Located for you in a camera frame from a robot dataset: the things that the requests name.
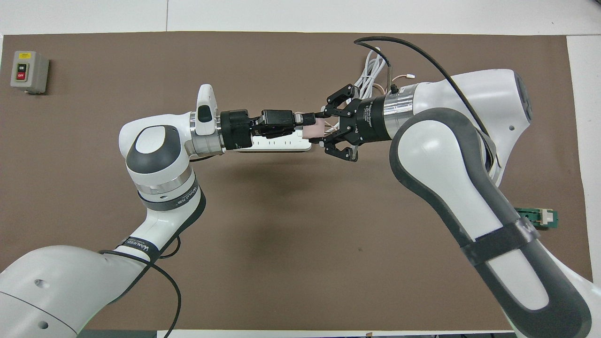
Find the green terminal block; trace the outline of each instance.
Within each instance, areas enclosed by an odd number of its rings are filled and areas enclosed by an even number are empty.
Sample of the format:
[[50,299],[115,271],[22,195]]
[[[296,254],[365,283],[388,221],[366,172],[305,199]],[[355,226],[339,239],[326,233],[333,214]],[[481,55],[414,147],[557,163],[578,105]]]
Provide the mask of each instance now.
[[553,209],[534,209],[527,207],[517,207],[516,211],[520,216],[529,219],[538,230],[557,229],[557,211]]

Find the screw hole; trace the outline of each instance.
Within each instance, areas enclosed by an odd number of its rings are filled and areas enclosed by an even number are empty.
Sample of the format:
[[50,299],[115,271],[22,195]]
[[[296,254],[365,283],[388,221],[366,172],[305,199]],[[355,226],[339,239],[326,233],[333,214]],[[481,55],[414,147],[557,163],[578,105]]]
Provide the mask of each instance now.
[[34,280],[34,284],[39,287],[40,289],[47,289],[48,287],[50,287],[50,284],[43,280],[43,279],[36,279]]

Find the gray switch box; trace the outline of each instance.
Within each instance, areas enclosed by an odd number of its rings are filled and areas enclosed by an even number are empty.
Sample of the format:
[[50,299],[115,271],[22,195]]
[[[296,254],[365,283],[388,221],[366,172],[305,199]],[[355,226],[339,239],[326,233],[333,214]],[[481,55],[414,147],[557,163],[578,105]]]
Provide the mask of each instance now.
[[48,64],[48,59],[40,53],[16,51],[10,86],[30,94],[44,93],[48,78]]

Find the power strip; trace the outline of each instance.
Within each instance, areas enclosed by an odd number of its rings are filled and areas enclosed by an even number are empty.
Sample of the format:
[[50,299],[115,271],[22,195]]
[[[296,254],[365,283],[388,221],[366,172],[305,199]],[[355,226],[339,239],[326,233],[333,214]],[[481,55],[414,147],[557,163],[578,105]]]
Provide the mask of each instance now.
[[306,152],[311,149],[309,140],[302,138],[302,131],[296,130],[290,135],[267,139],[252,137],[252,147],[236,149],[237,152]]

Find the seam line on robot shell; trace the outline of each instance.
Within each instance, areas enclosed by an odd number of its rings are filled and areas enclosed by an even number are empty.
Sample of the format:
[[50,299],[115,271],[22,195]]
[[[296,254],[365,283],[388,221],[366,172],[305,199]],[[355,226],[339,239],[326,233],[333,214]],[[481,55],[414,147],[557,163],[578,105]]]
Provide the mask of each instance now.
[[39,307],[37,307],[37,306],[35,306],[35,305],[31,304],[30,302],[24,301],[24,300],[22,300],[21,298],[17,298],[17,297],[15,297],[15,296],[13,296],[13,295],[9,295],[8,293],[2,292],[2,291],[0,291],[0,293],[4,294],[4,295],[6,295],[6,296],[9,296],[9,297],[13,297],[13,298],[14,298],[14,299],[16,299],[16,300],[20,300],[20,301],[21,301],[21,302],[23,302],[23,303],[27,303],[27,304],[29,304],[29,305],[31,305],[31,306],[33,306],[33,307],[35,307],[35,308],[36,308],[36,309],[38,309],[39,311],[42,311],[43,313],[45,313],[45,314],[49,315],[50,317],[53,317],[53,318],[54,318],[54,319],[56,319],[57,321],[59,321],[59,322],[61,322],[61,323],[65,324],[65,326],[66,326],[66,327],[68,327],[69,329],[71,329],[71,331],[73,331],[73,332],[75,332],[75,334],[77,334],[77,331],[75,331],[75,330],[74,330],[72,327],[70,327],[70,326],[69,326],[67,323],[63,322],[62,320],[58,319],[57,317],[54,317],[52,314],[50,314],[50,313],[48,313],[48,312],[46,312],[46,311],[44,311],[44,310],[40,309]]

